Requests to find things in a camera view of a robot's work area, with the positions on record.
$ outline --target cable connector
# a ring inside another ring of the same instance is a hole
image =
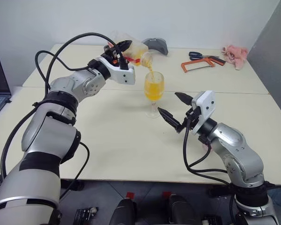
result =
[[[202,142],[203,144],[205,144],[205,145],[209,145],[210,144],[210,141],[208,140],[208,138],[205,135],[200,135],[198,137],[198,140],[200,142]]]

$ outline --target glass stem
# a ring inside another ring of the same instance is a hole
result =
[[[157,104],[156,104],[156,101],[152,101],[151,103],[151,111],[153,113],[157,112]]]

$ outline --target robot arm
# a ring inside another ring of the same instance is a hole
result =
[[[37,106],[22,137],[23,158],[0,188],[0,225],[59,224],[59,165],[74,156],[80,143],[74,127],[78,103],[97,94],[107,79],[135,83],[134,68],[120,69],[115,50],[104,50],[89,70],[54,80]]]
[[[215,110],[213,91],[204,91],[192,98],[184,93],[175,93],[190,105],[185,120],[180,124],[168,111],[159,108],[162,117],[178,133],[190,123],[192,134],[205,136],[212,149],[222,159],[231,180],[231,189],[240,212],[236,216],[240,225],[278,225],[273,202],[266,192],[263,162],[260,156],[246,143],[238,130],[210,118]]]

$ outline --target orange juice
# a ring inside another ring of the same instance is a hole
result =
[[[153,73],[149,79],[145,80],[145,95],[151,101],[159,100],[164,91],[164,81],[163,79],[157,80],[153,77]]]

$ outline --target white wall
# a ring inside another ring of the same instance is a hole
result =
[[[0,58],[11,85],[35,68],[34,54],[89,31],[121,30],[171,47],[251,48],[279,0],[0,0]],[[93,37],[78,43],[102,44]]]

